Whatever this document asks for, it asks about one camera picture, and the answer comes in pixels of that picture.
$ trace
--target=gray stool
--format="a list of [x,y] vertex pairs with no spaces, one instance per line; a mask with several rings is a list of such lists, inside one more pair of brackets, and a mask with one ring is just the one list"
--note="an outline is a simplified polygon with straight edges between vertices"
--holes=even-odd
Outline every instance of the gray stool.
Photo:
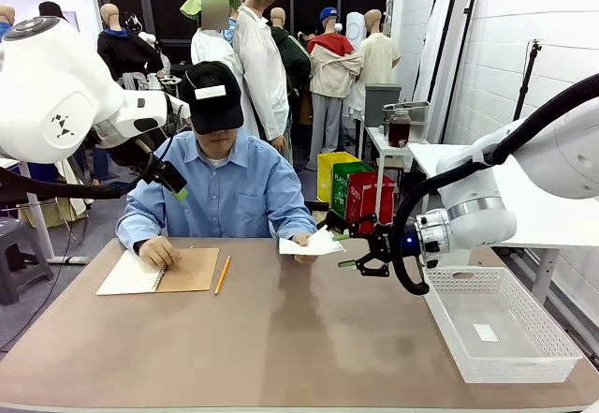
[[[35,266],[19,272],[12,278],[8,267],[7,249],[18,244],[19,240],[27,241],[33,249],[34,255],[22,253],[22,256],[35,263]],[[42,275],[48,280],[53,278],[50,265],[34,232],[19,219],[0,218],[0,304],[11,305],[18,302],[19,287]]]

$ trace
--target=beige jacket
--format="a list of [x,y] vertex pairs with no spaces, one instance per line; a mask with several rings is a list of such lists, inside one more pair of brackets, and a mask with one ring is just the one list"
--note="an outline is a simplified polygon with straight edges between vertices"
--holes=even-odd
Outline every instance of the beige jacket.
[[310,60],[310,91],[328,97],[346,97],[364,62],[359,52],[341,57],[320,45],[314,46]]

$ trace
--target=pencil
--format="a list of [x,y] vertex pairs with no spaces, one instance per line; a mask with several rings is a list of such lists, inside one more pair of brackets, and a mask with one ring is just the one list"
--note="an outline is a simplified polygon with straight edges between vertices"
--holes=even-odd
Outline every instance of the pencil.
[[216,285],[216,290],[214,291],[214,294],[218,294],[218,292],[221,290],[221,285],[223,285],[223,280],[225,280],[226,270],[228,269],[228,263],[230,261],[231,261],[231,256],[228,256],[226,258],[225,268],[223,268],[223,272],[221,273],[221,278],[218,279],[218,284]]

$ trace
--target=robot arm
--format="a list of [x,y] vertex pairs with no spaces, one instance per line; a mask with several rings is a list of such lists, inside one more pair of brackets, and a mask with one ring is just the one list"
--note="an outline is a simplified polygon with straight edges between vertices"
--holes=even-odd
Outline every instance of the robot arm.
[[[189,118],[189,106],[175,97],[122,89],[97,52],[58,18],[38,17],[15,25],[3,46],[1,156],[55,163],[73,155],[93,130],[99,146],[110,149],[117,163],[121,159],[127,166],[141,167],[154,158],[155,140],[148,139],[148,132],[164,125],[169,111]],[[163,183],[162,162],[154,163],[154,173],[145,178]],[[180,186],[181,176],[175,179]],[[95,194],[86,197],[93,199]]]
[[[423,281],[408,275],[403,258],[423,257],[457,249],[475,249],[503,242],[516,233],[516,217],[506,210],[491,167],[514,156],[531,181],[562,198],[585,199],[599,195],[599,74],[564,90],[526,119],[506,125],[471,146],[446,156],[438,174],[414,187],[395,215],[393,227],[377,227],[369,240],[371,254],[381,268],[362,275],[388,276],[392,261],[395,274],[412,294],[429,291]],[[416,204],[438,190],[444,209],[417,215]],[[354,225],[350,226],[350,236]],[[376,248],[386,243],[385,249]]]

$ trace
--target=label in basket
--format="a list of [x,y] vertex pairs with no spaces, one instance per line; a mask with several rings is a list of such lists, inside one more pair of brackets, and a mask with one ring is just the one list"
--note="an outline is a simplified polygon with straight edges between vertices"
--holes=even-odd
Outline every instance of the label in basket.
[[475,324],[475,329],[476,333],[478,333],[478,338],[480,338],[481,341],[491,341],[493,343],[499,342],[489,324]]

